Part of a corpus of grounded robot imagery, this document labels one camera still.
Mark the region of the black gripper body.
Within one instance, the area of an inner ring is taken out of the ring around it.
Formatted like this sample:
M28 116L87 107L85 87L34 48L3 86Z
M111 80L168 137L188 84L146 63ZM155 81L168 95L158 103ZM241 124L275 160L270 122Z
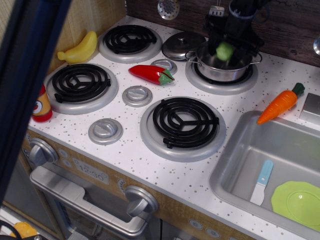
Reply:
M222 30L223 41L232 45L232 42L246 42L252 45L251 52L258 52L265 45L265 42L254 32L252 28L252 19L238 18L231 14L228 16L217 17L207 15L205 17L205 29L208 32L211 29Z

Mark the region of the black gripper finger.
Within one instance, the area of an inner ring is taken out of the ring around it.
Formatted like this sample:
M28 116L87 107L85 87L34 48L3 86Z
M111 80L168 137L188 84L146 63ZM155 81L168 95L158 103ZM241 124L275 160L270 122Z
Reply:
M244 57L253 56L251 53L251 50L252 50L251 43L233 41L231 45L234 47L233 54L230 59L231 63L237 63Z
M208 52L211 56L216 53L219 44L224 40L224 32L218 28L213 28L208 31Z

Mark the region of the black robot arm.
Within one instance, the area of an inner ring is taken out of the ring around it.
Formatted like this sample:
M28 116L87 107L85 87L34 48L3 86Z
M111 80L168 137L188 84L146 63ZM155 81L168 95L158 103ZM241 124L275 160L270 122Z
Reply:
M209 54L215 55L219 44L226 42L234 47L233 62L245 55L257 56L264 41L254 32L252 21L267 3L267 0L232 0L227 16L206 15Z

